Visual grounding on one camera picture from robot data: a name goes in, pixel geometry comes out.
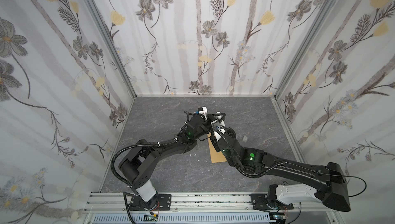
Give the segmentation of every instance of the flower center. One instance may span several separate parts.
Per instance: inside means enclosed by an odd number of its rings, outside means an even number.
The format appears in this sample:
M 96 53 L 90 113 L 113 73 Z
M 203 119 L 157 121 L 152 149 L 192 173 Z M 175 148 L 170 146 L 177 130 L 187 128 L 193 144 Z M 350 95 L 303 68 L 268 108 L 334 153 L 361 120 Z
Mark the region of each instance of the flower center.
M 22 203 L 26 204 L 29 201 L 29 197 L 22 198 Z
M 4 37 L 3 37 L 3 40 L 4 40 L 4 41 L 8 41 L 8 42 L 11 42 L 11 41 L 12 41 L 8 36 L 4 36 Z

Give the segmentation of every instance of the tree trunk print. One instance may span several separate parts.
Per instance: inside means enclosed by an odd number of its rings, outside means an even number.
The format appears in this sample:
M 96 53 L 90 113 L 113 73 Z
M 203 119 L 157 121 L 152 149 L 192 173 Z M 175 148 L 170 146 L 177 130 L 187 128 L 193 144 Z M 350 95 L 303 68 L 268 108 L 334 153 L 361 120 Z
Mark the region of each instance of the tree trunk print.
M 37 1 L 37 0 L 31 0 L 31 2 L 34 4 L 34 6 L 36 7 L 36 9 L 41 13 L 41 15 L 43 16 L 43 18 L 47 21 L 47 23 L 49 24 L 49 26 L 53 29 L 53 31 L 58 35 L 59 39 L 63 42 L 63 44 L 65 45 L 65 47 L 68 49 L 68 51 L 70 52 L 70 54 L 73 56 L 73 58 L 75 59 L 76 63 L 81 67 L 81 69 L 88 74 L 89 70 L 86 68 L 86 66 L 84 65 L 84 63 L 82 63 L 82 61 L 78 58 L 78 56 L 76 55 L 76 53 L 74 52 L 73 48 L 70 46 L 70 44 L 67 42 L 66 38 L 64 37 L 64 35 L 62 34 L 62 32 L 60 31 L 60 29 L 58 29 L 58 27 L 55 25 L 55 23 L 52 21 L 52 19 L 49 17 L 49 15 L 47 14 L 47 12 L 44 10 L 44 8 L 41 6 L 41 4 Z M 95 86 L 97 91 L 100 91 L 100 87 L 96 87 L 96 81 L 93 77 L 89 77 L 89 79 L 91 80 L 93 86 Z M 103 95 L 103 99 L 104 101 L 114 110 L 116 110 L 116 107 L 110 102 L 110 100 Z
M 200 46 L 202 45 L 201 42 L 201 4 L 200 4 L 200 0 L 196 0 L 196 37 L 197 37 L 197 45 L 199 46 L 198 50 L 197 50 L 197 62 L 199 62 L 199 57 L 201 56 L 201 49 Z M 199 84 L 200 86 L 203 86 L 203 77 L 202 72 L 201 72 L 201 66 L 197 67 L 197 75 L 198 75 L 198 80 L 199 80 Z
M 365 94 L 380 94 L 380 92 L 372 91 L 371 89 L 375 88 L 375 85 L 377 85 L 383 78 L 388 75 L 391 71 L 395 69 L 395 55 L 392 57 L 392 59 L 385 65 L 383 66 L 376 74 L 370 78 L 370 80 L 360 89 L 358 89 L 355 92 L 355 99 L 359 99 Z M 336 108 L 342 108 L 343 106 L 347 105 L 348 102 L 345 102 L 341 106 L 335 106 L 332 107 L 331 109 L 326 110 L 326 113 L 320 117 L 316 122 L 313 123 L 311 128 L 307 131 L 309 135 L 313 134 L 313 132 L 323 123 L 327 122 L 334 114 L 336 111 Z M 306 141 L 306 137 L 302 137 L 299 140 L 299 144 L 302 144 L 304 141 Z
M 332 47 L 332 44 L 336 41 L 337 37 L 340 35 L 340 33 L 343 31 L 344 27 L 346 26 L 346 24 L 348 23 L 348 21 L 350 20 L 351 16 L 354 14 L 354 11 L 357 9 L 358 5 L 361 3 L 362 0 L 356 0 L 354 5 L 352 6 L 352 8 L 350 9 L 350 11 L 348 12 L 346 18 L 344 19 L 343 23 L 340 25 L 340 27 L 338 28 L 338 30 L 336 31 L 336 33 L 333 35 L 333 38 L 329 41 L 328 45 L 326 46 L 326 48 L 323 50 L 321 56 L 318 59 L 317 64 L 320 64 L 321 61 L 323 60 L 323 58 L 325 57 L 326 53 L 328 52 L 328 50 Z M 314 65 L 314 67 L 311 69 L 311 71 L 309 72 L 309 74 L 306 77 L 306 80 L 309 79 L 309 75 L 313 74 L 314 71 L 316 70 L 316 65 Z M 296 94 L 294 96 L 294 99 L 291 102 L 291 105 L 293 105 L 299 95 L 299 93 L 302 93 L 303 88 L 304 88 L 305 84 L 302 83 L 301 86 L 299 87 L 299 89 L 296 91 Z
M 246 33 L 245 33 L 244 39 L 243 39 L 243 41 L 245 41 L 245 43 L 247 43 L 247 41 L 249 39 L 249 36 L 250 36 L 252 23 L 253 23 L 254 16 L 255 16 L 256 2 L 257 2 L 257 0 L 251 0 L 250 1 L 250 12 L 249 12 L 247 25 L 246 25 Z M 230 95 L 233 95 L 233 93 L 235 91 L 235 83 L 236 83 L 237 71 L 238 71 L 238 66 L 234 65 L 233 66 L 233 70 L 232 70 L 232 76 L 231 76 L 231 79 L 230 79 L 230 86 L 232 87 L 232 89 L 229 91 Z

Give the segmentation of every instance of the metal corner post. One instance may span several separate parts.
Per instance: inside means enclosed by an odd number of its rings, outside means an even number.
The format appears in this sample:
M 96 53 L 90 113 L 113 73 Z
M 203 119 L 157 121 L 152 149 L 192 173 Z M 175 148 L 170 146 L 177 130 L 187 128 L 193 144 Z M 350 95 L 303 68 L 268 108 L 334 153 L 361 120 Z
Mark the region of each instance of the metal corner post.
M 91 16 L 96 24 L 96 27 L 98 28 L 101 36 L 103 37 L 103 39 L 106 43 L 107 48 L 109 49 L 109 51 L 111 53 L 111 56 L 114 59 L 116 68 L 118 69 L 119 73 L 121 74 L 121 77 L 122 77 L 124 83 L 126 84 L 126 87 L 128 88 L 129 94 L 131 95 L 131 97 L 133 99 L 136 98 L 137 94 L 133 89 L 133 86 L 129 80 L 129 76 L 126 73 L 125 68 L 122 65 L 122 61 L 119 58 L 119 55 L 116 53 L 116 48 L 113 43 L 113 40 L 111 39 L 111 36 L 108 32 L 106 24 L 104 23 L 94 0 L 84 0 L 84 1 L 88 7 L 89 13 L 91 14 Z
M 309 31 L 307 32 L 302 44 L 300 45 L 298 51 L 295 53 L 294 58 L 292 59 L 291 63 L 289 64 L 288 69 L 286 70 L 286 73 L 281 80 L 279 87 L 277 88 L 275 98 L 277 99 L 282 93 L 284 92 L 287 84 L 291 80 L 292 76 L 294 75 L 294 72 L 296 68 L 299 65 L 299 62 L 302 60 L 304 54 L 308 50 L 310 44 L 312 43 L 313 39 L 315 36 L 318 34 L 322 24 L 324 23 L 327 15 L 333 8 L 333 6 L 336 4 L 337 0 L 325 0 L 322 8 L 319 9 L 317 17 L 314 19 L 313 24 L 309 28 Z

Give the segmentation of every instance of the marble surface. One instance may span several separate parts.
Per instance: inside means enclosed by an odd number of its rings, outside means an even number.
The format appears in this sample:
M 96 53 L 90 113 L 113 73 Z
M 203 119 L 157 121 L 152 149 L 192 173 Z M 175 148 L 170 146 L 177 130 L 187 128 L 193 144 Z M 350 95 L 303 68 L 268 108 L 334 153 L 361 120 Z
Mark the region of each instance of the marble surface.
M 149 142 L 172 138 L 186 121 L 184 110 L 194 112 L 203 106 L 209 113 L 226 113 L 225 125 L 235 130 L 242 146 L 295 160 L 268 97 L 137 97 L 116 151 L 143 138 Z M 125 155 L 117 158 L 117 169 Z M 267 191 L 270 184 L 283 184 L 283 180 L 271 175 L 247 178 L 227 162 L 211 163 L 207 140 L 190 152 L 160 161 L 151 176 L 158 192 Z M 101 192 L 123 191 L 130 190 L 109 171 Z

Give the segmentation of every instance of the white tube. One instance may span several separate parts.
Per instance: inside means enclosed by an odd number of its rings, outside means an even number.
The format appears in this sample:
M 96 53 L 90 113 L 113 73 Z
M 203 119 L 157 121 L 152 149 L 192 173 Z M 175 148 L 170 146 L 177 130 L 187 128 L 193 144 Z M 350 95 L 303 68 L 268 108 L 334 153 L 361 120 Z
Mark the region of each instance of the white tube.
M 136 191 L 139 193 L 140 197 L 144 200 L 144 202 L 148 202 L 149 200 L 151 200 L 151 198 L 155 196 L 156 193 L 156 190 L 152 186 L 150 179 L 140 188 L 136 188 Z

